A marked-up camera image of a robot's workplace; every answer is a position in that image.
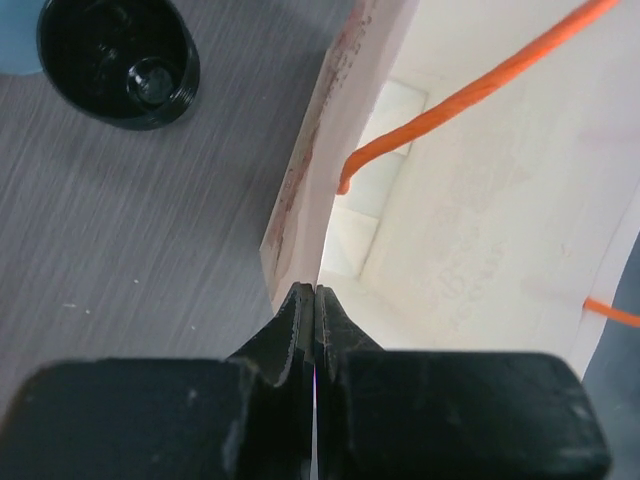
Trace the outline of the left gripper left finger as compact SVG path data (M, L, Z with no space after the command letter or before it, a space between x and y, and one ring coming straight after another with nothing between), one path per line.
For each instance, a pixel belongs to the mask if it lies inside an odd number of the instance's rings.
M5 479L306 479L314 290L291 287L225 359L105 359L30 376L1 423Z

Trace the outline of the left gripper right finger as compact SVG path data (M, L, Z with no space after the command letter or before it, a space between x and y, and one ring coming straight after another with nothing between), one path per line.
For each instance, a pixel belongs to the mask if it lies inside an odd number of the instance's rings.
M315 293L323 479L603 479L612 456L559 357L386 350Z

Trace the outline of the paper takeout bag orange handles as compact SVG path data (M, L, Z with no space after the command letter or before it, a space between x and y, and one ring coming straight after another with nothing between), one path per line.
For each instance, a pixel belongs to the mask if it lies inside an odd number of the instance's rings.
M260 247L386 350L536 352L580 382L639 230L635 1L357 1Z

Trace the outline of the black cup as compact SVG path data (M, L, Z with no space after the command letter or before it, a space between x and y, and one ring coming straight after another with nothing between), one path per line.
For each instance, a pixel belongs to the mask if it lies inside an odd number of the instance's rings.
M37 47L56 91L117 128L162 128L196 99L198 51L171 1L48 1Z

